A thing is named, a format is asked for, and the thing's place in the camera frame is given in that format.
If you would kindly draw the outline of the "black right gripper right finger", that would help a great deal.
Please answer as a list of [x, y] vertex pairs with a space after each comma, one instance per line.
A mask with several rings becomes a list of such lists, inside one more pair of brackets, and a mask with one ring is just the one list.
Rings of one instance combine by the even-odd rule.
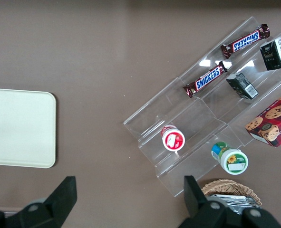
[[189, 213], [181, 228], [240, 228], [242, 217], [224, 203], [208, 200], [194, 176], [184, 177], [184, 201]]

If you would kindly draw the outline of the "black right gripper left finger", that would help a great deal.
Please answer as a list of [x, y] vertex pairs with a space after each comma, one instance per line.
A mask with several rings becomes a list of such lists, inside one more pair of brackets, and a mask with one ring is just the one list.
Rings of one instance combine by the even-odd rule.
[[76, 177], [67, 176], [43, 202], [27, 205], [6, 218], [7, 228], [60, 228], [77, 201]]

